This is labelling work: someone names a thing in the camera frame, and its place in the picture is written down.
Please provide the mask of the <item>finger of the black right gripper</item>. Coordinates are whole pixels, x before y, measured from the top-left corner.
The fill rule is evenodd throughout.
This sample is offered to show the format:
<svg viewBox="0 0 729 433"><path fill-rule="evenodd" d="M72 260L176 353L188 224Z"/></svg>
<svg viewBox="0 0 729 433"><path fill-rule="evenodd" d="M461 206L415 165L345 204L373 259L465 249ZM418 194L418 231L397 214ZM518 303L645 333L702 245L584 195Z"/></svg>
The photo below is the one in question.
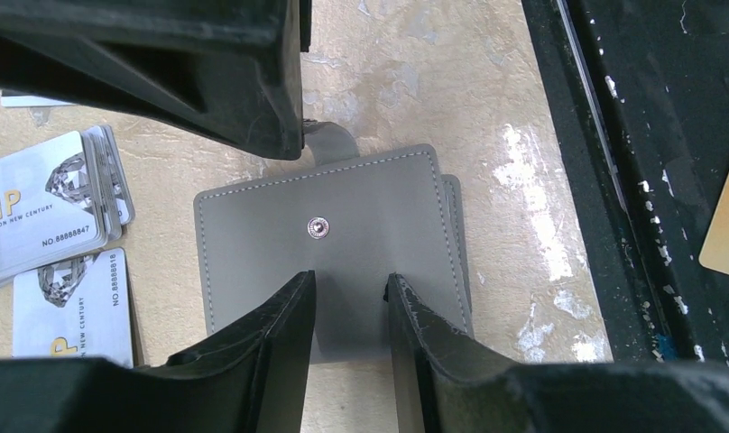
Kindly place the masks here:
<svg viewBox="0 0 729 433"><path fill-rule="evenodd" d="M0 88L301 156L308 1L0 1Z"/></svg>

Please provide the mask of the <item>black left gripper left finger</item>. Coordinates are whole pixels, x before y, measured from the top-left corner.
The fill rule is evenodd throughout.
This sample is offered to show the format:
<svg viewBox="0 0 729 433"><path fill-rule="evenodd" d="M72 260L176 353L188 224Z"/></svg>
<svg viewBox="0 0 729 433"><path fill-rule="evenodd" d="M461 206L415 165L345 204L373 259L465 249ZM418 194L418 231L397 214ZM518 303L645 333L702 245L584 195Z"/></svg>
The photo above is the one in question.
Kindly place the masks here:
<svg viewBox="0 0 729 433"><path fill-rule="evenodd" d="M306 271L157 367L0 360L0 432L297 432L315 317Z"/></svg>

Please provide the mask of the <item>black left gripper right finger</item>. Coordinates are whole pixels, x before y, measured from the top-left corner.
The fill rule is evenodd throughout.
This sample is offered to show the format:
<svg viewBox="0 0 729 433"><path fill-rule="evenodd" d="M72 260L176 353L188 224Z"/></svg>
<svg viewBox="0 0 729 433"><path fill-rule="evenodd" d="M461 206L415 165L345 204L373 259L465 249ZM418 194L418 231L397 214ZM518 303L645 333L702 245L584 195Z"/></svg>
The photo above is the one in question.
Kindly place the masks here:
<svg viewBox="0 0 729 433"><path fill-rule="evenodd" d="M729 368L699 362L521 364L387 282L402 432L729 432Z"/></svg>

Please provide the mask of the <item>grey card holder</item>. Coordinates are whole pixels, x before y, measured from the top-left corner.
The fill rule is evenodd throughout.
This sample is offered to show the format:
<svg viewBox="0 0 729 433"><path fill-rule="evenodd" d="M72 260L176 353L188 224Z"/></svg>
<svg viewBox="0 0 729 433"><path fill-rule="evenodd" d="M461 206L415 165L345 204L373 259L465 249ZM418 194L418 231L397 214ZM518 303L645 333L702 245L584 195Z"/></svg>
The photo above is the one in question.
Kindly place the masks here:
<svg viewBox="0 0 729 433"><path fill-rule="evenodd" d="M317 165L197 194L193 202L206 330L214 334L295 274L317 282L314 364L390 353L385 287L404 276L471 331L462 190L427 144L368 156L319 124Z"/></svg>

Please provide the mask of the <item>silver white credit card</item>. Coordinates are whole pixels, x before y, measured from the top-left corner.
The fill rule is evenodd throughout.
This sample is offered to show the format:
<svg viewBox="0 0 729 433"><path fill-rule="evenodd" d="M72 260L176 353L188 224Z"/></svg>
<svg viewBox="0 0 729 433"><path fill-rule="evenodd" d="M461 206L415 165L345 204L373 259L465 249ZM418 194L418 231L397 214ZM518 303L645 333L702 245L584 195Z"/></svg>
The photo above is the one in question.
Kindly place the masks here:
<svg viewBox="0 0 729 433"><path fill-rule="evenodd" d="M0 158L0 287L102 248L135 208L112 128L71 131Z"/></svg>

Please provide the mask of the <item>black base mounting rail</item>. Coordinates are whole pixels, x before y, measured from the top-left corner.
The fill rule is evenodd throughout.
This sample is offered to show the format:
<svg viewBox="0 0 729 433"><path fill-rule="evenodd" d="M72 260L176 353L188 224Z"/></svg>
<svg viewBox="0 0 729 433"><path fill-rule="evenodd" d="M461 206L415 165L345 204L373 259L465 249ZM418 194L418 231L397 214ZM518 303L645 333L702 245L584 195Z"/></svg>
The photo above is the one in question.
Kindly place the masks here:
<svg viewBox="0 0 729 433"><path fill-rule="evenodd" d="M522 7L614 359L729 367L729 1Z"/></svg>

